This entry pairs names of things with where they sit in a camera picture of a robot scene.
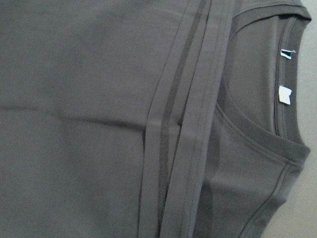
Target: garment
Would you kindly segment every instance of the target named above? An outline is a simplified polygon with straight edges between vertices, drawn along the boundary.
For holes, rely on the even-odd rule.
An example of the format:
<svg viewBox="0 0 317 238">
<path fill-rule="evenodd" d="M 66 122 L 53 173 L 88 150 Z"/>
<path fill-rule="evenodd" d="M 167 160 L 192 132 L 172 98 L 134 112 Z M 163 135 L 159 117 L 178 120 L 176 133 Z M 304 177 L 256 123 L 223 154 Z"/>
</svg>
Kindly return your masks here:
<svg viewBox="0 0 317 238">
<path fill-rule="evenodd" d="M 0 237 L 260 237 L 309 153 L 297 54 L 280 55 L 310 21 L 300 1 L 0 12 Z"/>
</svg>

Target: white label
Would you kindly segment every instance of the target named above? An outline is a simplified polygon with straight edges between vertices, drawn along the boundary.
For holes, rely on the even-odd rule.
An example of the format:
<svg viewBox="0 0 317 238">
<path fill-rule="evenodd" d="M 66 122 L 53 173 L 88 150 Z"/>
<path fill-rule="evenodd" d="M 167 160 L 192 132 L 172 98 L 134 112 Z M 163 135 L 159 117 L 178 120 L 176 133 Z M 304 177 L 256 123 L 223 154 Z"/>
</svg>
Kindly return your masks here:
<svg viewBox="0 0 317 238">
<path fill-rule="evenodd" d="M 278 88 L 278 95 L 279 95 L 279 101 L 281 103 L 285 103 L 287 105 L 291 105 L 291 100 L 289 96 L 291 96 L 292 90 L 289 88 L 284 87 L 283 85 L 280 85 Z"/>
</svg>

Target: beige surface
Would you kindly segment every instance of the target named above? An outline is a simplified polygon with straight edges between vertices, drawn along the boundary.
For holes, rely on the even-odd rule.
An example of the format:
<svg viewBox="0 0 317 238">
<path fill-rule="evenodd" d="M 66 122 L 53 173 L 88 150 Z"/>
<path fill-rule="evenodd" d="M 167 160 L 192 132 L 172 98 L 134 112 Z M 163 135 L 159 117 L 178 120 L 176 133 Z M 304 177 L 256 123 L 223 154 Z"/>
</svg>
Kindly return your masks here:
<svg viewBox="0 0 317 238">
<path fill-rule="evenodd" d="M 317 0 L 302 3 L 313 20 L 299 52 L 298 120 L 302 138 L 312 151 L 288 201 L 278 209 L 262 238 L 317 238 Z"/>
</svg>

